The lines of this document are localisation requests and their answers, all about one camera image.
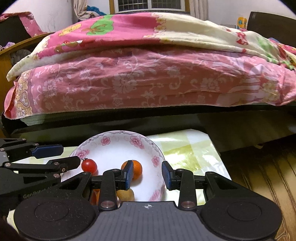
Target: cartoon print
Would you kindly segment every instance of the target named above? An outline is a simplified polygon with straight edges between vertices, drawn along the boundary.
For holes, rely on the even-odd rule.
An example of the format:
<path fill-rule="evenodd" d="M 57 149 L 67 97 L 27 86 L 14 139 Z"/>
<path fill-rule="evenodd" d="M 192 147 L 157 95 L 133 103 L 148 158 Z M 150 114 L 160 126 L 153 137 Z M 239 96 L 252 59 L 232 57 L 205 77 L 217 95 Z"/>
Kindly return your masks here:
<path fill-rule="evenodd" d="M 64 36 L 66 34 L 69 34 L 77 29 L 79 29 L 81 27 L 81 23 L 78 23 L 78 24 L 75 24 L 75 25 L 72 25 L 70 27 L 67 27 L 67 28 L 64 28 L 60 33 L 59 33 L 59 36 Z"/>
<path fill-rule="evenodd" d="M 265 55 L 268 58 L 273 58 L 273 56 L 269 53 L 274 49 L 274 44 L 262 36 L 257 36 L 257 41 L 259 46 L 266 51 Z"/>
<path fill-rule="evenodd" d="M 70 42 L 68 40 L 65 40 L 62 44 L 59 44 L 55 47 L 54 51 L 56 53 L 63 53 L 64 50 L 63 50 L 63 46 L 67 46 L 67 47 L 70 47 L 70 48 L 75 48 L 77 47 L 78 45 L 81 46 L 81 47 L 84 47 L 86 44 L 89 44 L 89 43 L 93 43 L 95 42 L 95 40 L 77 40 L 77 41 L 74 41 L 74 42 Z"/>
<path fill-rule="evenodd" d="M 287 56 L 286 56 L 285 50 L 283 50 L 282 47 L 280 47 L 280 46 L 277 46 L 277 47 L 278 47 L 278 50 L 279 50 L 280 57 L 283 58 L 283 59 L 286 59 Z"/>
<path fill-rule="evenodd" d="M 237 43 L 242 45 L 248 45 L 247 36 L 245 33 L 237 32 Z"/>
<path fill-rule="evenodd" d="M 90 28 L 85 28 L 82 31 L 88 31 L 87 35 L 104 35 L 113 30 L 113 21 L 111 18 L 113 15 L 102 16 L 97 20 Z"/>
<path fill-rule="evenodd" d="M 291 65 L 293 65 L 294 67 L 296 67 L 296 61 L 294 61 L 294 59 L 290 59 L 290 63 L 291 63 Z"/>

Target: small orange fruit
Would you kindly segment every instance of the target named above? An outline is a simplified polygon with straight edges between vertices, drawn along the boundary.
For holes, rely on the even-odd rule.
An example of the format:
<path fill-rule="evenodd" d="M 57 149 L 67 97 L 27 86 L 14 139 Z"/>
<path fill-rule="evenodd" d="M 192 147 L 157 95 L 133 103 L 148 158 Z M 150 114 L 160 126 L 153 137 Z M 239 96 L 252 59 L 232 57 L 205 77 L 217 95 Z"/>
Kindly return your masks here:
<path fill-rule="evenodd" d="M 132 160 L 132 161 L 133 161 L 133 180 L 136 180 L 141 176 L 143 169 L 142 169 L 141 163 L 139 163 L 136 160 Z M 123 169 L 126 166 L 126 163 L 127 161 L 122 164 L 121 169 Z"/>
<path fill-rule="evenodd" d="M 89 202 L 91 203 L 91 205 L 96 205 L 96 203 L 97 203 L 96 192 L 94 190 L 91 193 L 91 198 L 90 198 Z"/>
<path fill-rule="evenodd" d="M 96 204 L 98 205 L 99 202 L 99 196 L 100 196 L 100 189 L 96 189 Z"/>

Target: yellow fruit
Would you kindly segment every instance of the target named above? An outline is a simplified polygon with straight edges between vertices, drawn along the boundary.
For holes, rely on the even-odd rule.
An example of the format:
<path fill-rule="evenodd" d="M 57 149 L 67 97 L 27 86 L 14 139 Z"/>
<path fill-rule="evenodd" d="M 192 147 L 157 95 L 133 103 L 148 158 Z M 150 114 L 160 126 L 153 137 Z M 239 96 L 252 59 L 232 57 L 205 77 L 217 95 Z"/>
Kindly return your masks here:
<path fill-rule="evenodd" d="M 135 201 L 135 194 L 133 193 L 133 190 L 131 190 L 131 189 L 128 189 L 127 191 L 118 190 L 117 191 L 117 197 L 122 202 L 132 202 L 132 201 Z"/>

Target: wooden floor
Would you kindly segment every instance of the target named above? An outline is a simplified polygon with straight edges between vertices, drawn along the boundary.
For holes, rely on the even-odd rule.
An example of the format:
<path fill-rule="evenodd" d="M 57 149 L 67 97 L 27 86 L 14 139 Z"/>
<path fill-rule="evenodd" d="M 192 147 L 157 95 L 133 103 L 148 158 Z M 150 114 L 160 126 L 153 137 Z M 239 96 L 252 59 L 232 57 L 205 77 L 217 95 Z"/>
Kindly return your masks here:
<path fill-rule="evenodd" d="M 221 153 L 233 181 L 273 200 L 281 208 L 278 241 L 296 240 L 296 134 Z"/>

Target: pink blanket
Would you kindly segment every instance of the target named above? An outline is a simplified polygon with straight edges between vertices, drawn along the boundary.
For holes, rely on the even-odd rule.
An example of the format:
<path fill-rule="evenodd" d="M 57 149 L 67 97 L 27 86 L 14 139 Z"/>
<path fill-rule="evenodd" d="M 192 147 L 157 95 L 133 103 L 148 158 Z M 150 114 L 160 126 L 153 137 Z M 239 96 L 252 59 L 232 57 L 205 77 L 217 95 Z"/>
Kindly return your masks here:
<path fill-rule="evenodd" d="M 105 50 L 22 73 L 10 119 L 68 111 L 208 104 L 287 104 L 296 73 L 243 53 L 181 46 Z"/>
<path fill-rule="evenodd" d="M 0 14 L 0 22 L 8 19 L 12 16 L 19 16 L 22 24 L 24 25 L 27 33 L 31 36 L 37 36 L 41 34 L 46 34 L 46 32 L 43 32 L 37 22 L 34 19 L 34 16 L 31 12 L 14 12 L 14 13 L 3 13 Z"/>
<path fill-rule="evenodd" d="M 142 12 L 100 16 L 51 34 L 12 67 L 7 79 L 15 80 L 24 71 L 85 53 L 143 45 L 178 45 L 246 53 L 290 70 L 296 66 L 295 55 L 255 32 L 241 32 L 189 15 Z"/>

